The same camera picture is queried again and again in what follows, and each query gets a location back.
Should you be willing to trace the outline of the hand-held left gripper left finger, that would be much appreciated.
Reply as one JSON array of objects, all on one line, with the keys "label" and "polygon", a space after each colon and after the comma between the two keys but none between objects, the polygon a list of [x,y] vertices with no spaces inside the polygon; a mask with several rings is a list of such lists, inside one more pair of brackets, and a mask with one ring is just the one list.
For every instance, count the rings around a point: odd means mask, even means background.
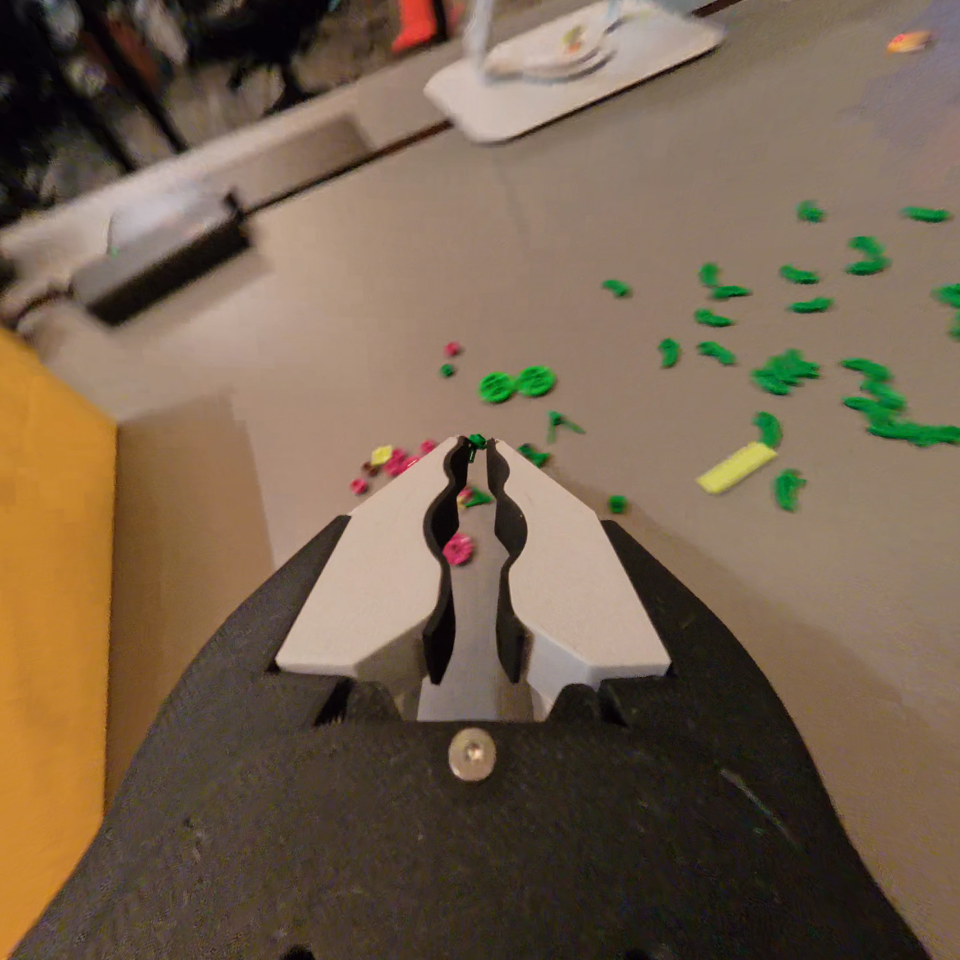
[{"label": "hand-held left gripper left finger", "polygon": [[275,664],[300,675],[378,683],[416,719],[425,679],[437,685],[456,631],[450,564],[470,443],[450,437],[343,519],[332,552]]}]

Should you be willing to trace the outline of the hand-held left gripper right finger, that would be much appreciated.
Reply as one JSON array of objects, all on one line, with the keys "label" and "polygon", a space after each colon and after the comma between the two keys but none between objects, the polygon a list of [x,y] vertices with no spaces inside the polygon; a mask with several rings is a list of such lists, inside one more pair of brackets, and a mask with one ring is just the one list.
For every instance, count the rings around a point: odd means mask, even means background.
[{"label": "hand-held left gripper right finger", "polygon": [[596,512],[501,439],[486,449],[494,533],[507,552],[495,635],[535,712],[564,689],[661,678],[671,658]]}]

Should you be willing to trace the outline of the yellow toy brick plate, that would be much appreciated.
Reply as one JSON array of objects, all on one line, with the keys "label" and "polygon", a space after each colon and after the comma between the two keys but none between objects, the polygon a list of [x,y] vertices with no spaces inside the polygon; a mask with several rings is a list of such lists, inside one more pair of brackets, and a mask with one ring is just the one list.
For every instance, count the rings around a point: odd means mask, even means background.
[{"label": "yellow toy brick plate", "polygon": [[710,496],[721,496],[778,456],[779,451],[774,447],[758,440],[751,441],[700,475],[696,484]]}]

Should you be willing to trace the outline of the pile of small mixed toy pieces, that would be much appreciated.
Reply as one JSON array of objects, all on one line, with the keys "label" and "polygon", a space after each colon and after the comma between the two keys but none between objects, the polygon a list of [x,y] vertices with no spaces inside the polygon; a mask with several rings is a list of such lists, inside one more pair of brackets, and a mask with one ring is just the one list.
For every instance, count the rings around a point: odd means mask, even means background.
[{"label": "pile of small mixed toy pieces", "polygon": [[338,482],[349,480],[354,491],[337,514],[352,513],[390,485],[388,473],[371,478],[362,468],[371,449],[400,449],[403,466],[421,457],[422,441],[481,434],[516,450],[527,447],[603,519],[632,523],[640,516],[622,376],[610,377],[580,356],[544,358],[538,351],[479,364],[419,350],[380,350],[365,366],[358,356],[350,360],[343,365],[349,386],[332,401],[324,435]]}]

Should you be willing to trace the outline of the scattered green toy leaves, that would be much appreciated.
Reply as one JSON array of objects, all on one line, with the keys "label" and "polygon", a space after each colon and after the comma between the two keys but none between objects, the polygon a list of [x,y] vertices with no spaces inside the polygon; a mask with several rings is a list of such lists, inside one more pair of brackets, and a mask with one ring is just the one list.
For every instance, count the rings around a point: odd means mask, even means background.
[{"label": "scattered green toy leaves", "polygon": [[[951,221],[954,215],[943,208],[911,205],[900,210],[900,215],[912,222],[922,224],[942,224]],[[805,199],[796,205],[796,217],[799,222],[819,224],[826,218],[826,211],[813,200]],[[873,277],[884,272],[890,265],[884,246],[873,236],[857,235],[847,246],[858,253],[859,258],[846,264],[844,271],[852,277]],[[779,268],[780,277],[794,285],[816,285],[819,274],[814,270],[802,270],[786,264]],[[721,271],[715,263],[704,263],[698,272],[699,282],[709,291],[714,301],[726,301],[749,296],[751,291],[737,284],[721,282]],[[618,281],[604,281],[618,297],[626,296],[629,289]],[[958,341],[958,284],[948,284],[935,288],[933,296],[943,305],[955,310],[954,325],[950,336]],[[815,296],[808,300],[794,301],[787,307],[796,315],[814,315],[829,311],[834,300],[828,296]],[[723,329],[731,326],[730,318],[716,314],[709,308],[700,308],[694,315],[695,322],[702,327]],[[680,344],[671,338],[664,338],[657,345],[659,366],[661,369],[673,369],[682,356]],[[703,341],[696,346],[698,354],[712,358],[722,366],[735,366],[736,355],[718,342]],[[917,449],[934,447],[957,447],[958,426],[952,424],[926,424],[905,418],[906,399],[893,386],[893,374],[888,367],[863,357],[845,358],[839,366],[861,378],[859,394],[847,396],[842,404],[849,410],[858,412],[865,418],[867,432],[884,440],[902,442]],[[786,349],[774,354],[760,367],[750,372],[750,380],[759,390],[772,397],[789,397],[802,381],[818,379],[821,366],[808,360],[798,349]],[[757,430],[758,441],[776,450],[783,441],[784,431],[780,420],[771,412],[758,411],[752,424]],[[807,479],[797,470],[786,468],[777,474],[773,483],[773,496],[776,506],[785,512],[795,513],[799,504],[799,493],[807,484]],[[607,499],[607,507],[615,515],[626,511],[628,501],[622,495],[612,495]]]}]

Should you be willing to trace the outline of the yellow plastic bin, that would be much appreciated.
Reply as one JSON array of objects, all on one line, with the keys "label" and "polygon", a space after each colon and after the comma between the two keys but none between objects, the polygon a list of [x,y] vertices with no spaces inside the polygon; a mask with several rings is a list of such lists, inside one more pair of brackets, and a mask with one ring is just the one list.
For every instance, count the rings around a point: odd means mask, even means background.
[{"label": "yellow plastic bin", "polygon": [[1,334],[1,954],[105,805],[116,426]]}]

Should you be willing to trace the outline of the black flat box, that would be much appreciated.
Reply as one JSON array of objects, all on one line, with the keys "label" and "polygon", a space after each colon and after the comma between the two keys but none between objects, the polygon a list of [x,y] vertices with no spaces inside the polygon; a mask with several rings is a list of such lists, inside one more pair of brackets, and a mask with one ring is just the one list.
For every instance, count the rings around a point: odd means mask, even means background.
[{"label": "black flat box", "polygon": [[115,211],[104,254],[73,273],[69,295],[117,328],[250,246],[234,191],[186,184]]}]

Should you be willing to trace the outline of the white booklet stand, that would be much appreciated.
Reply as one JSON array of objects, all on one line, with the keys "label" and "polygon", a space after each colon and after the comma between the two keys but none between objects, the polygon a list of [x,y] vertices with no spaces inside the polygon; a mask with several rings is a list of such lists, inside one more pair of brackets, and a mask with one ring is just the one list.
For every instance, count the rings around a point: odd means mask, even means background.
[{"label": "white booklet stand", "polygon": [[656,2],[579,6],[500,43],[496,2],[473,2],[462,56],[426,82],[427,101],[468,140],[497,145],[711,54],[726,30]]}]

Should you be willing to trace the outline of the black office chair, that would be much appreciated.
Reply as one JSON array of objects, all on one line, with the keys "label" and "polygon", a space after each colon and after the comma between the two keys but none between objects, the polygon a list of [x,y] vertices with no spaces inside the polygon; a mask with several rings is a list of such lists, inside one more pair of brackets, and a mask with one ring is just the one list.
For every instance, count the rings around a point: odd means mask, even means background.
[{"label": "black office chair", "polygon": [[240,89],[258,68],[273,69],[280,82],[278,98],[266,114],[279,114],[316,97],[304,88],[294,68],[295,55],[316,39],[319,27],[337,6],[330,1],[247,1],[207,21],[210,54],[234,66],[228,91]]}]

